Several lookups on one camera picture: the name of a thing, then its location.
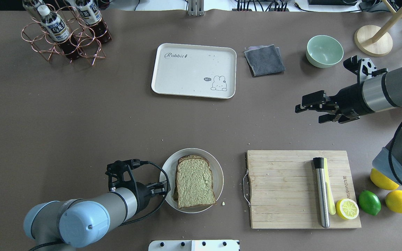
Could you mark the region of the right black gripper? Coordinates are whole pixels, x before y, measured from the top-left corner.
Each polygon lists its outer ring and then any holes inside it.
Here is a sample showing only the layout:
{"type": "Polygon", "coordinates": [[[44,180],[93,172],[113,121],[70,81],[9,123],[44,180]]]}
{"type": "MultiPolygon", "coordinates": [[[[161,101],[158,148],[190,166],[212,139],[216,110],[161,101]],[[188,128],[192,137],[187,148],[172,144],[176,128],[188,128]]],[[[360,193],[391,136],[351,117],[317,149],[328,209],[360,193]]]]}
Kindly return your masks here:
{"type": "Polygon", "coordinates": [[[343,62],[343,66],[357,76],[357,83],[341,89],[334,96],[327,96],[324,90],[304,95],[301,104],[295,106],[295,113],[306,110],[327,112],[319,116],[319,124],[329,121],[347,123],[362,115],[374,113],[364,100],[363,84],[388,72],[387,68],[377,69],[369,58],[352,56],[343,62]]]}

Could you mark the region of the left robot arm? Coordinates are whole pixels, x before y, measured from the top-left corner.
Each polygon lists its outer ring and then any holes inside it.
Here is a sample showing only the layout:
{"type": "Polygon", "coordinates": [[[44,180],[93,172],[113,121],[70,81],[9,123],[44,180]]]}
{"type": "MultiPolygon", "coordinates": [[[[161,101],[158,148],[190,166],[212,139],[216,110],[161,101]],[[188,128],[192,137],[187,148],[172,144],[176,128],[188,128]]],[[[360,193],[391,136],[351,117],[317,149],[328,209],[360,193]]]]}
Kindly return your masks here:
{"type": "Polygon", "coordinates": [[[33,207],[24,218],[27,237],[36,242],[32,250],[74,251],[99,241],[147,207],[152,197],[166,197],[169,177],[156,183],[137,182],[132,170],[151,161],[129,159],[107,165],[109,191],[91,199],[50,201],[33,207]]]}

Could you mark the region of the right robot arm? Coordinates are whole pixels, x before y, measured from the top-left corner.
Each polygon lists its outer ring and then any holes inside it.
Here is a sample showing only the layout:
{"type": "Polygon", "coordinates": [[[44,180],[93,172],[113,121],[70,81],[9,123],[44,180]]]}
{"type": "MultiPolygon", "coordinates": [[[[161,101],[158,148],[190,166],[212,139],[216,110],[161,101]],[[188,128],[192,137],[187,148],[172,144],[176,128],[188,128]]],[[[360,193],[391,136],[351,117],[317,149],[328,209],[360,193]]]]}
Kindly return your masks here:
{"type": "MultiPolygon", "coordinates": [[[[355,121],[364,115],[402,109],[402,67],[377,68],[369,58],[353,56],[343,66],[357,77],[356,84],[345,87],[333,96],[324,90],[304,95],[295,112],[322,112],[319,123],[340,124],[355,121]]],[[[393,138],[373,160],[373,167],[402,186],[402,120],[393,138]]]]}

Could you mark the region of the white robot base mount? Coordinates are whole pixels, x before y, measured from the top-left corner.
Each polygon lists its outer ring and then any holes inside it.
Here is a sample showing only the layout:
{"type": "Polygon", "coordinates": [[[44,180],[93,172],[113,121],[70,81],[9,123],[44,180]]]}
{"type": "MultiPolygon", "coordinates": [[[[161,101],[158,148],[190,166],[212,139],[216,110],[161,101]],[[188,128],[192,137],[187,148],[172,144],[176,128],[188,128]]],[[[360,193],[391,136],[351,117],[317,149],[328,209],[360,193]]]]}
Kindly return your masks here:
{"type": "Polygon", "coordinates": [[[233,239],[156,240],[149,251],[239,251],[240,241],[233,239]]]}

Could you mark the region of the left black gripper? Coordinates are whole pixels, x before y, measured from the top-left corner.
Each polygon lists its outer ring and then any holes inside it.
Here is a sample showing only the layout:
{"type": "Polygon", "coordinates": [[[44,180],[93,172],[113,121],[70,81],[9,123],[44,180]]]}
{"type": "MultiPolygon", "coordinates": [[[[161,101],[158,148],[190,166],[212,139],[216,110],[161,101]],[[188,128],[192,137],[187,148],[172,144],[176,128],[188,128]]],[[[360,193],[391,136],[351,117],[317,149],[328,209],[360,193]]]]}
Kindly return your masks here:
{"type": "Polygon", "coordinates": [[[117,160],[108,164],[105,172],[109,177],[108,188],[129,189],[136,197],[137,209],[139,210],[143,210],[148,206],[152,196],[166,196],[169,192],[167,191],[167,181],[145,185],[135,180],[132,170],[148,163],[148,161],[141,161],[140,159],[117,160]]]}

